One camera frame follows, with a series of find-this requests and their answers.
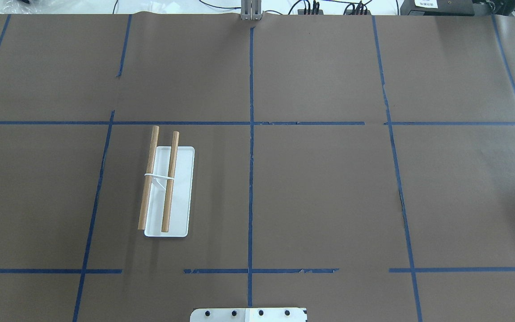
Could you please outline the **black box device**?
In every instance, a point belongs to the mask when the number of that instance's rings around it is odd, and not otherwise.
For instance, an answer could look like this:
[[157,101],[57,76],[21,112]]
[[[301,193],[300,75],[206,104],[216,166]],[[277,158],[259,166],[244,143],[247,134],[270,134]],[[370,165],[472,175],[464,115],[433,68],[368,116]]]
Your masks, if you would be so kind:
[[471,0],[405,0],[401,16],[474,16]]

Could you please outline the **taller wooden rack rod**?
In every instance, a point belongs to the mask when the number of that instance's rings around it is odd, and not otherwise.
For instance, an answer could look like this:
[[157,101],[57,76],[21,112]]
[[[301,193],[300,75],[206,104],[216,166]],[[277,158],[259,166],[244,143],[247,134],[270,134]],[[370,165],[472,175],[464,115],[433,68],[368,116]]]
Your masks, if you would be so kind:
[[151,138],[150,143],[148,147],[148,161],[147,161],[147,167],[144,175],[144,186],[143,186],[143,193],[141,198],[141,207],[140,207],[140,213],[139,213],[139,222],[138,222],[138,229],[139,230],[145,230],[146,229],[146,220],[148,215],[148,208],[149,208],[149,198],[151,195],[151,184],[152,184],[152,176],[149,174],[153,173],[154,167],[155,167],[155,155],[156,155],[156,148],[157,143],[159,140],[159,126],[152,126],[152,132],[151,132]]

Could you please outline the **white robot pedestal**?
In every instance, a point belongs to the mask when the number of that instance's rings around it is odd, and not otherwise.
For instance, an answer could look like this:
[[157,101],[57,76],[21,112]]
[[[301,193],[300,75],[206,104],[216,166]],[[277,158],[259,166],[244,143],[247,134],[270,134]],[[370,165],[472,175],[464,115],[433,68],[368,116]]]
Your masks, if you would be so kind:
[[307,322],[306,308],[200,308],[190,314],[190,322]]

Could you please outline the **aluminium frame post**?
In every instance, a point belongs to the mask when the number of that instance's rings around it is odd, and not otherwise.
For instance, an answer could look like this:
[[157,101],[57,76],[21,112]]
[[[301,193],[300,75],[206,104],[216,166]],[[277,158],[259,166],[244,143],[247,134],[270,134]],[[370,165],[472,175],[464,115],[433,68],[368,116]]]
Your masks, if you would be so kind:
[[257,21],[263,18],[261,0],[241,0],[241,20]]

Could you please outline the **shorter wooden rack rod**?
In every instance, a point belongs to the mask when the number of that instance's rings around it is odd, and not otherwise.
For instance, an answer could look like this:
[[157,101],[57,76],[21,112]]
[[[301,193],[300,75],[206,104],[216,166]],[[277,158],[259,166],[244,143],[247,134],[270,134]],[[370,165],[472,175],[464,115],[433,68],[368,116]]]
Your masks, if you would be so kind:
[[171,212],[172,199],[173,199],[173,187],[174,187],[174,178],[175,178],[175,172],[176,172],[179,136],[180,136],[180,133],[178,131],[173,131],[172,144],[170,145],[170,153],[169,153],[169,167],[168,167],[168,172],[167,172],[167,174],[168,174],[167,177],[169,177],[169,179],[166,180],[163,220],[162,220],[162,224],[161,224],[161,231],[163,233],[169,232],[170,212]]

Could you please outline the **white towel rack base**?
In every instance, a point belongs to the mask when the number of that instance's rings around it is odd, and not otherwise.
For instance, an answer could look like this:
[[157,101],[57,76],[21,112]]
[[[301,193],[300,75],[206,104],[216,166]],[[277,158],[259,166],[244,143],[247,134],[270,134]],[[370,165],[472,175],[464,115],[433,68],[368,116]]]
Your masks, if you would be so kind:
[[169,232],[161,231],[165,188],[169,167],[170,146],[156,149],[155,167],[152,174],[151,194],[146,220],[146,237],[186,237],[189,232],[190,204],[194,181],[195,150],[191,146],[179,146],[170,212]]

